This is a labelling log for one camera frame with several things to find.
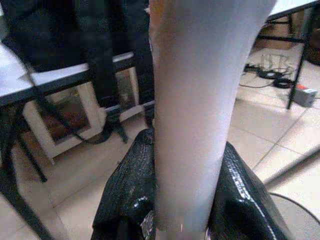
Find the gray electrical box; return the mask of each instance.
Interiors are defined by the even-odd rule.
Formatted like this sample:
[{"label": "gray electrical box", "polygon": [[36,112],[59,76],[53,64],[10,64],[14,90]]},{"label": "gray electrical box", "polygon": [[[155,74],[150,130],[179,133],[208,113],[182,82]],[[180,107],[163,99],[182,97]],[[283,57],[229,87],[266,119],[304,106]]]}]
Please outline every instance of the gray electrical box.
[{"label": "gray electrical box", "polygon": [[295,88],[293,101],[302,107],[310,108],[314,104],[317,91],[298,84]]}]

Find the tiled floor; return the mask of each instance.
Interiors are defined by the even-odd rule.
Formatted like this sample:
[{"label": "tiled floor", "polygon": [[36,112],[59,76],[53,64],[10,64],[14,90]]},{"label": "tiled floor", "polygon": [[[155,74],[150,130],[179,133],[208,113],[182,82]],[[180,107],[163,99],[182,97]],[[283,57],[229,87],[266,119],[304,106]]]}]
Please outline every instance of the tiled floor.
[{"label": "tiled floor", "polygon": [[[262,49],[252,53],[248,62],[257,64],[261,55],[273,53],[289,56],[289,62],[296,65],[300,51],[299,45],[290,50]],[[320,67],[306,62],[300,82],[320,90]],[[262,86],[269,81],[248,74],[240,83]],[[241,86],[237,93],[228,140],[262,181],[270,180],[320,144],[320,100],[310,109],[293,104],[292,109],[287,110],[287,94],[287,90],[273,87]],[[122,144],[114,134],[103,144],[81,144],[70,149],[55,158],[54,166],[39,150],[35,138],[26,135],[31,150],[37,159],[41,159],[48,176],[46,184],[39,183],[19,148],[15,149],[22,192],[56,239],[90,239],[91,225],[105,183],[134,137],[146,127],[141,116],[127,120],[124,125],[130,136],[128,144]],[[314,188],[314,183],[320,179],[319,172],[320,164],[316,159],[272,185],[270,190],[293,198],[319,218],[320,195]],[[3,199],[0,199],[0,213],[0,240],[37,239]]]}]

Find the white table top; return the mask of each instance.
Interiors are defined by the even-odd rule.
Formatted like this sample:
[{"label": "white table top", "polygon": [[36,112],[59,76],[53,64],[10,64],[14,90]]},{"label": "white table top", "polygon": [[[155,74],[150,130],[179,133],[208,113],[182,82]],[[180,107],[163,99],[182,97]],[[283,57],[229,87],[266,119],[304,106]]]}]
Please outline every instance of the white table top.
[{"label": "white table top", "polygon": [[[269,16],[287,12],[292,9],[306,6],[317,0],[278,0]],[[133,53],[115,56],[113,62],[133,57]],[[33,73],[32,76],[37,85],[57,81],[58,79],[85,72],[88,65],[80,64],[42,73]],[[30,89],[32,86],[24,77],[25,70],[17,57],[0,43],[0,106],[3,96]]]}]

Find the cardboard box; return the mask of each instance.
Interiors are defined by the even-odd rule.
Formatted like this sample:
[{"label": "cardboard box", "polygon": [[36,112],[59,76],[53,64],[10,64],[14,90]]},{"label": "cardboard box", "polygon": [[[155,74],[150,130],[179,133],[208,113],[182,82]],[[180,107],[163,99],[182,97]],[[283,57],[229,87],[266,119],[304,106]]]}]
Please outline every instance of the cardboard box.
[{"label": "cardboard box", "polygon": [[[288,17],[282,17],[277,19],[277,22],[287,22]],[[268,24],[259,33],[264,36],[275,37],[298,37],[300,35],[301,27],[304,21],[304,11],[299,11],[292,14],[292,26],[293,34],[290,34],[289,24]],[[254,46],[256,48],[269,48],[269,49],[284,49],[288,50],[296,43],[287,41],[265,40],[257,39]]]}]

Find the white cylindrical tube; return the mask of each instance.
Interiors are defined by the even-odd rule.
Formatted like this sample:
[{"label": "white cylindrical tube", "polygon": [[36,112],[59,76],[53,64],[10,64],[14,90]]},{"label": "white cylindrical tube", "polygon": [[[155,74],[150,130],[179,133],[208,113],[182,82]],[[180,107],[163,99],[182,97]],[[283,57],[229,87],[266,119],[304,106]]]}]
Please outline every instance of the white cylindrical tube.
[{"label": "white cylindrical tube", "polygon": [[240,76],[274,3],[164,1],[152,40],[159,231],[206,230]]}]

